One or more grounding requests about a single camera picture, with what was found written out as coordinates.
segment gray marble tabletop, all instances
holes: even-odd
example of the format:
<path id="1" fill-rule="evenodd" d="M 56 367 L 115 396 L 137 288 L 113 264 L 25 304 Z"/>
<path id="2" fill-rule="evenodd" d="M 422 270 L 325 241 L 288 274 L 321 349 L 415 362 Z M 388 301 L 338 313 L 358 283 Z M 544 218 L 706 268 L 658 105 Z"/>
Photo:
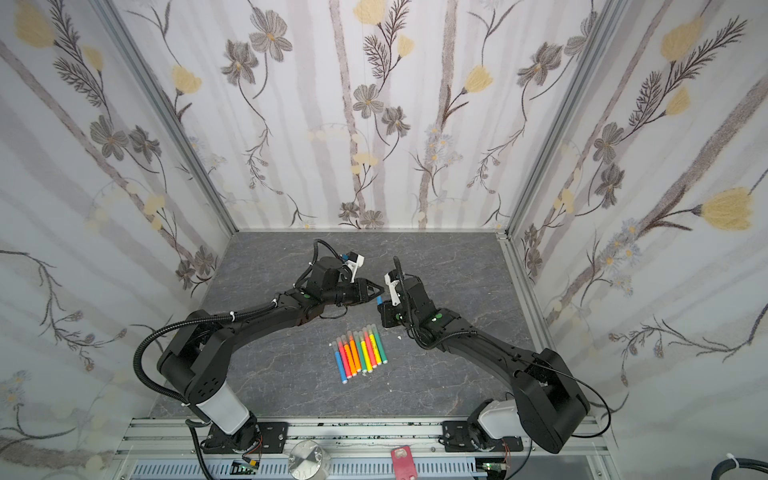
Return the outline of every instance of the gray marble tabletop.
<path id="1" fill-rule="evenodd" d="M 383 285 L 392 256 L 422 278 L 436 306 L 463 317 L 512 345 L 533 348 L 501 247 L 493 233 L 238 233 L 217 270 L 203 308 L 242 310 L 290 288 L 322 238 L 339 253 L 365 256 L 358 272 Z M 320 256 L 326 253 L 321 247 Z M 335 307 L 326 309 L 333 315 Z M 389 363 L 342 385 L 329 343 L 347 330 L 377 323 Z M 315 319 L 281 330 L 238 350 L 227 376 L 257 416 L 469 415 L 484 399 L 503 399 L 505 388 L 467 360 L 425 351 L 402 327 L 381 328 L 376 302 L 349 309 L 340 319 Z M 187 416 L 178 402 L 160 397 L 153 417 Z"/>

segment wallpapered wall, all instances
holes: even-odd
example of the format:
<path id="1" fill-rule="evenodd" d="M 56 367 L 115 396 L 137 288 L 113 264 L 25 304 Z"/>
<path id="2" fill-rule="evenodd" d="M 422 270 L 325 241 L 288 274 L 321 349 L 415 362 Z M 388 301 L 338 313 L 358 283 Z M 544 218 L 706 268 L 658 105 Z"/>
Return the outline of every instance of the wallpapered wall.
<path id="1" fill-rule="evenodd" d="M 603 2 L 116 0 L 240 228 L 502 228 Z"/>
<path id="2" fill-rule="evenodd" d="M 759 0 L 630 3 L 515 232 L 627 480 L 766 456 L 766 27 Z"/>
<path id="3" fill-rule="evenodd" d="M 100 478 L 228 236 L 87 2 L 0 12 L 0 477 Z"/>

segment cable tie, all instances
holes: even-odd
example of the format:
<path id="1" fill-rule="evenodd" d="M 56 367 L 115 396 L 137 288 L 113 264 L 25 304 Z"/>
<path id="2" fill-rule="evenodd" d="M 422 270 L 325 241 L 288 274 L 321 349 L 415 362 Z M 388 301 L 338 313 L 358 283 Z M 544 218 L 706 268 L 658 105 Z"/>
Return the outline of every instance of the cable tie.
<path id="1" fill-rule="evenodd" d="M 733 456 L 733 453 L 727 453 L 725 454 L 725 456 L 733 460 L 733 463 L 736 464 L 736 468 L 741 468 L 741 465 L 739 465 L 739 461 L 736 460 L 736 457 Z"/>

